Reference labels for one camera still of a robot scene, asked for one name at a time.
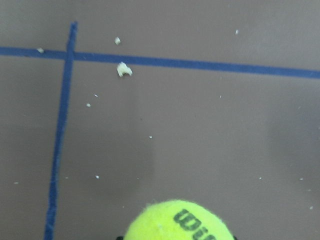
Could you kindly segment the yellow tennis ball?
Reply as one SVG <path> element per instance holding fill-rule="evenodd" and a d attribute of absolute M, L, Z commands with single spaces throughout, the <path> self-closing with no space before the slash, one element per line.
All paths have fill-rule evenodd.
<path fill-rule="evenodd" d="M 227 225 L 197 203 L 174 199 L 148 205 L 124 240 L 235 240 Z"/>

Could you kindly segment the white foam crumb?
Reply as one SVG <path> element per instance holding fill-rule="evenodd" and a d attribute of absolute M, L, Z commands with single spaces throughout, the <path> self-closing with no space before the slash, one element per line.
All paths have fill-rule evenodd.
<path fill-rule="evenodd" d="M 128 67 L 124 62 L 120 62 L 116 67 L 117 73 L 119 77 L 123 77 L 125 75 L 132 76 L 133 71 L 130 67 Z"/>

